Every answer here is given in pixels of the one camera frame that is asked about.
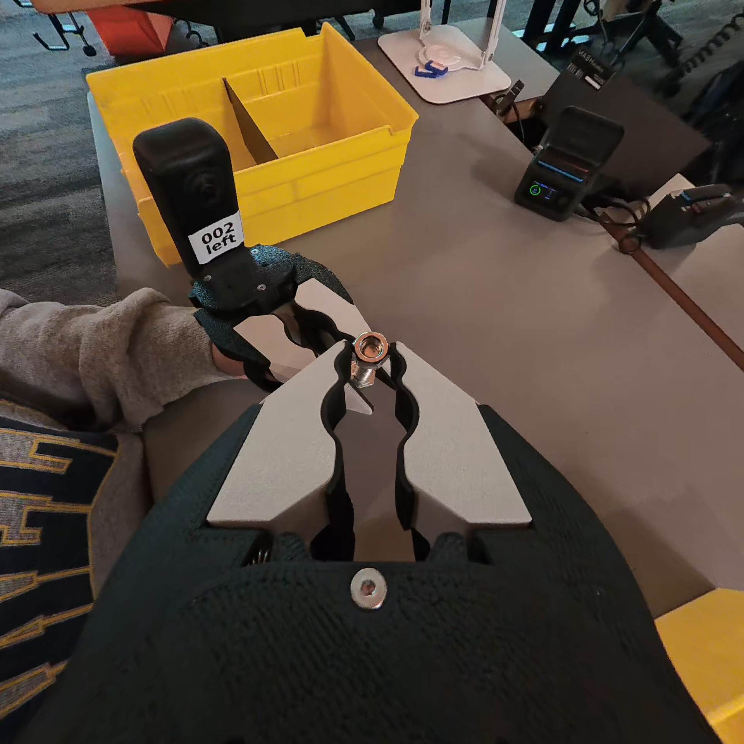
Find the orange traffic cone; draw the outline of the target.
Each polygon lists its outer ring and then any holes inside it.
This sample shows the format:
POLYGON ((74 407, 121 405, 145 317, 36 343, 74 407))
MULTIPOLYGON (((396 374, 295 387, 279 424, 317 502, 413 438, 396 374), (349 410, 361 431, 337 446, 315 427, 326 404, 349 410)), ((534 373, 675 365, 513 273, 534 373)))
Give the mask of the orange traffic cone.
POLYGON ((125 6, 86 11, 110 55, 150 58, 162 55, 170 39, 174 19, 125 6))

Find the silver hex nut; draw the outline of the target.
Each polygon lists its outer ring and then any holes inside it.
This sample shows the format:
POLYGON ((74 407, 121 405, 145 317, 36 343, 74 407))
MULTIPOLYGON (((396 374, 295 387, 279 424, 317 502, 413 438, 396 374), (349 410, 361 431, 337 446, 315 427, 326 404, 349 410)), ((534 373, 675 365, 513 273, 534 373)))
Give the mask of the silver hex nut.
POLYGON ((377 369, 388 358, 389 344, 381 333, 367 331, 357 337, 353 351, 357 364, 362 367, 377 369))

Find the small black clamp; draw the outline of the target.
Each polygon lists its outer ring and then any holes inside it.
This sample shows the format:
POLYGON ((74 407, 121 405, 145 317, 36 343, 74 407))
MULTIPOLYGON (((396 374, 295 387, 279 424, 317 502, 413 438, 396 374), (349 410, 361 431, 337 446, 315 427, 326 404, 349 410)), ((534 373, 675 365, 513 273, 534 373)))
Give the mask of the small black clamp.
POLYGON ((532 90, 525 92, 525 84, 518 79, 504 91, 480 96, 482 103, 505 125, 523 124, 539 114, 542 104, 541 94, 532 90))

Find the yellow divided plastic bin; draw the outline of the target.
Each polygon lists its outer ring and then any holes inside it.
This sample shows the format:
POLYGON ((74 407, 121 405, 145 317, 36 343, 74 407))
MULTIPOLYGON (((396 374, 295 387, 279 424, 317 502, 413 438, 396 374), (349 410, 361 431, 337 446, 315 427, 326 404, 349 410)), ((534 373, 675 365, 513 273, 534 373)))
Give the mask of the yellow divided plastic bin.
POLYGON ((276 245, 394 199, 418 118, 336 29, 270 33, 87 76, 154 254, 181 257, 133 154, 186 117, 230 150, 248 245, 276 245))

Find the person's left hand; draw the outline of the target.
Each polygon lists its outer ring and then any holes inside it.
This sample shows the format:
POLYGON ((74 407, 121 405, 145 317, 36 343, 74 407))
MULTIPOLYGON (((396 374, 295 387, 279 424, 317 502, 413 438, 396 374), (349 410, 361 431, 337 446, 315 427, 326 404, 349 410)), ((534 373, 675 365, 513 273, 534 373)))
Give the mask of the person's left hand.
POLYGON ((221 374, 232 379, 247 379, 245 362, 226 356, 214 343, 211 345, 212 359, 221 374))

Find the white and wooden document stand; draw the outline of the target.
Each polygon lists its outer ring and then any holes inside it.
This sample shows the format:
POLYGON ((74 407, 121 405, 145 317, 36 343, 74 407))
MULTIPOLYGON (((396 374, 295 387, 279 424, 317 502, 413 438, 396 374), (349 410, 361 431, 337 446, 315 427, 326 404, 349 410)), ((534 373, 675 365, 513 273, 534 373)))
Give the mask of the white and wooden document stand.
POLYGON ((506 2, 490 2, 478 41, 459 26, 432 21, 432 2, 420 3, 417 29, 386 33, 377 44, 386 58, 426 103, 444 105, 504 91, 512 79, 494 56, 506 2), (414 77, 417 65, 436 60, 449 67, 440 79, 414 77))

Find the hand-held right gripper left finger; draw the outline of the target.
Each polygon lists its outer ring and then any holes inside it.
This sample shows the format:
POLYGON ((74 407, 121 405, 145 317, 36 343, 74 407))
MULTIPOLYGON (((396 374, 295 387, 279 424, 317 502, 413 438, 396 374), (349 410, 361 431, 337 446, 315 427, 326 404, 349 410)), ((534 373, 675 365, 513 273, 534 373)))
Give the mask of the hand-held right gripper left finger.
POLYGON ((352 348, 339 341, 268 395, 207 515, 213 527, 296 534, 320 560, 351 561, 354 508, 334 433, 352 348))

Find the person's grey sweatshirt torso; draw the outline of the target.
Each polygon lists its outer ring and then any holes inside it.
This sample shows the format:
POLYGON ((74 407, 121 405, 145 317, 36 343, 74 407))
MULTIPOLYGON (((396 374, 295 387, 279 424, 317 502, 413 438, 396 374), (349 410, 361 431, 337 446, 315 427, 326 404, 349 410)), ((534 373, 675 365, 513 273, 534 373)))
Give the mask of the person's grey sweatshirt torso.
POLYGON ((13 742, 153 502, 139 434, 2 401, 1 445, 1 732, 13 742))

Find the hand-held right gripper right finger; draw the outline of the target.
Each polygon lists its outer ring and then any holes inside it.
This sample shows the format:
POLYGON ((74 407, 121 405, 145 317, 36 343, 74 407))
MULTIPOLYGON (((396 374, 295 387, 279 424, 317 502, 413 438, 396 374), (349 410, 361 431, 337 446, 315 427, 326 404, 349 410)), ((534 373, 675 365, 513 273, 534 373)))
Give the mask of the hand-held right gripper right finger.
POLYGON ((390 350, 396 448, 395 508, 416 561, 436 540, 522 529, 532 517, 478 402, 400 341, 390 350))

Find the black label printer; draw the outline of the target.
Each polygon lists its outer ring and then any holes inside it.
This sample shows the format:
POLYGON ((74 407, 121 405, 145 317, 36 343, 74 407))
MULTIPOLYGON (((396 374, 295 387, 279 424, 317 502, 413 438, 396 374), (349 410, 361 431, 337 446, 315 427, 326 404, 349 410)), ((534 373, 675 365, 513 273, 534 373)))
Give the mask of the black label printer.
POLYGON ((565 108, 542 137, 516 188, 516 205, 564 222, 591 192, 622 142, 622 124, 580 107, 565 108))

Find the person's left forearm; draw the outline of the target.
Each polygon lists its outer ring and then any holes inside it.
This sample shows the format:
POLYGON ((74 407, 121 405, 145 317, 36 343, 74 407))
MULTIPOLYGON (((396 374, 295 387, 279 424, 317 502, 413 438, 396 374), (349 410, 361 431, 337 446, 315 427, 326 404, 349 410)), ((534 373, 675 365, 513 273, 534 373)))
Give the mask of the person's left forearm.
POLYGON ((140 289, 108 307, 1 291, 2 404, 75 431, 137 432, 192 391, 231 380, 194 311, 140 289))

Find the black flat case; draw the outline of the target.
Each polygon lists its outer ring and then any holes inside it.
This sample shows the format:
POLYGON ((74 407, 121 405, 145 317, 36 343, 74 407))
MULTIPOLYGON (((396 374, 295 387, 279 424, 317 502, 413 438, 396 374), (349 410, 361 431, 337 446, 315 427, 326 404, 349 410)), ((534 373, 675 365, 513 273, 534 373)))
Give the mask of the black flat case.
POLYGON ((625 128, 622 142, 591 193, 628 200, 651 196, 710 145, 707 138, 583 47, 553 81, 541 104, 538 117, 546 130, 570 106, 625 128))

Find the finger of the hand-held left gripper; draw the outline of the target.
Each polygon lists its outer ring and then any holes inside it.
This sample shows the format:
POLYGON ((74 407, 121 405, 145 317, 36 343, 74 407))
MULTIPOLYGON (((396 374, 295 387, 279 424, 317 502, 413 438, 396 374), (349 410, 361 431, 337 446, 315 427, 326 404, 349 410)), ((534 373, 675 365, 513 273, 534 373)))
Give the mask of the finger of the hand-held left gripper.
POLYGON ((300 284, 287 303, 287 338, 305 349, 329 349, 347 340, 353 343, 370 331, 357 306, 311 278, 300 284))
MULTIPOLYGON (((357 336, 370 330, 370 325, 361 314, 340 314, 331 320, 341 332, 341 340, 356 332, 357 336)), ((334 346, 338 341, 330 338, 330 332, 321 332, 321 340, 313 341, 315 348, 295 344, 287 335, 286 327, 276 315, 260 315, 238 323, 234 329, 269 361, 270 372, 279 382, 287 382, 315 358, 334 346)), ((348 412, 372 414, 373 405, 359 392, 347 384, 344 387, 346 408, 348 412)))

